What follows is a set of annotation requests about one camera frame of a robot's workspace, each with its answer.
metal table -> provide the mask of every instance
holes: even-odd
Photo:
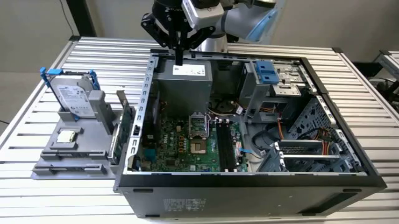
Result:
[[[389,73],[399,80],[399,51],[382,50],[376,62],[381,63]]]
[[[153,41],[86,38],[70,41],[53,68],[95,69],[106,100],[121,109],[117,90],[138,105]],[[55,223],[309,223],[372,224],[399,222],[399,115],[357,70],[345,54],[332,48],[231,44],[238,54],[307,57],[342,115],[381,172],[389,188],[326,218],[138,219],[125,197],[113,192],[113,180],[35,181],[31,169],[54,132],[59,104],[39,83],[0,137],[0,219]]]

ram slot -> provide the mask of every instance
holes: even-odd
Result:
[[[235,155],[233,142],[230,138],[229,121],[219,122],[217,124],[217,136],[218,136],[218,149],[219,149],[219,162],[221,171],[234,171],[235,169]]]

motherboard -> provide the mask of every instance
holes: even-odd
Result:
[[[226,155],[219,153],[223,142],[231,146],[229,155],[234,156],[237,171],[246,172],[246,158],[238,148],[243,145],[238,123],[229,122],[229,139],[221,139],[218,125],[218,121],[201,115],[190,119],[161,118],[158,147],[145,149],[142,168],[155,172],[225,172],[221,164]]]

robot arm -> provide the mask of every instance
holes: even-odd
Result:
[[[183,52],[213,34],[259,41],[275,20],[274,7],[275,0],[155,0],[142,27],[161,46],[175,51],[175,63],[182,65]]]

power supply label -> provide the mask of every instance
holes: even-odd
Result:
[[[205,211],[206,198],[165,198],[166,211]]]
[[[95,112],[89,102],[86,90],[79,86],[71,85],[58,85],[58,90],[70,111],[79,117],[93,118]]]
[[[206,76],[206,65],[203,64],[185,64],[182,66],[174,65],[173,74],[181,76]]]

